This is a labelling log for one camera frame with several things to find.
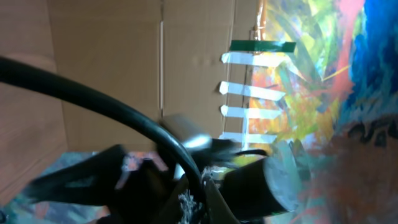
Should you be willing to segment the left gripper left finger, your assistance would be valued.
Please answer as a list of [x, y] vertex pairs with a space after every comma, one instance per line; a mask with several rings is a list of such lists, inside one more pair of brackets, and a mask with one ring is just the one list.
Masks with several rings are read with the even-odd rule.
[[121, 145], [114, 145], [83, 162], [32, 180], [24, 193], [32, 203], [107, 205], [126, 155]]

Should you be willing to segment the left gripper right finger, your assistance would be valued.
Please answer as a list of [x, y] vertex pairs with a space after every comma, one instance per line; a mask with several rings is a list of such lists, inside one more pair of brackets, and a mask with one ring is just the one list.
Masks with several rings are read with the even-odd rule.
[[212, 179], [203, 181], [206, 195], [206, 209], [210, 224], [240, 224], [224, 201]]

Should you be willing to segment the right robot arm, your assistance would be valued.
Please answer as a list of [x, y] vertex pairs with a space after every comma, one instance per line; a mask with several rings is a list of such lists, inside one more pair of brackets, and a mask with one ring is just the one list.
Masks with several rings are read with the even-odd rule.
[[281, 161], [274, 157], [228, 172], [220, 192], [240, 220], [293, 212], [298, 207], [290, 177]]

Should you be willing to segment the cardboard backdrop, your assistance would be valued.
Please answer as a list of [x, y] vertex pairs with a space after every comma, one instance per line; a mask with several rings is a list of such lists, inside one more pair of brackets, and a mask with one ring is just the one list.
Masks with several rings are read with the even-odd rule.
[[[245, 67], [223, 63], [233, 39], [248, 39], [257, 1], [2, 1], [1, 55], [101, 91], [153, 120], [184, 114], [215, 138], [239, 133], [221, 105], [223, 81]], [[151, 140], [70, 103], [1, 85], [1, 205], [67, 151]]]

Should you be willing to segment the colourful painted cloth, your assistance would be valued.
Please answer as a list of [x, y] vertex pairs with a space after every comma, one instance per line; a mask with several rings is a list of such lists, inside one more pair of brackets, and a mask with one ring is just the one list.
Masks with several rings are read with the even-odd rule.
[[240, 118], [240, 146], [275, 133], [275, 153], [302, 201], [270, 223], [396, 223], [397, 143], [378, 129], [359, 141], [358, 124], [397, 118], [396, 1], [257, 1], [248, 39], [295, 42], [293, 53], [223, 53], [245, 67], [243, 83], [223, 81], [222, 95], [244, 98], [221, 105]]

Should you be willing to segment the green tape strip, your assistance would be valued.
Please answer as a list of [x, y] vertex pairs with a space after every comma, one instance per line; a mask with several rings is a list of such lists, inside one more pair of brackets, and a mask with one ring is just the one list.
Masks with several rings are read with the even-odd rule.
[[293, 53], [295, 42], [271, 40], [232, 40], [229, 50], [240, 52], [283, 52]]

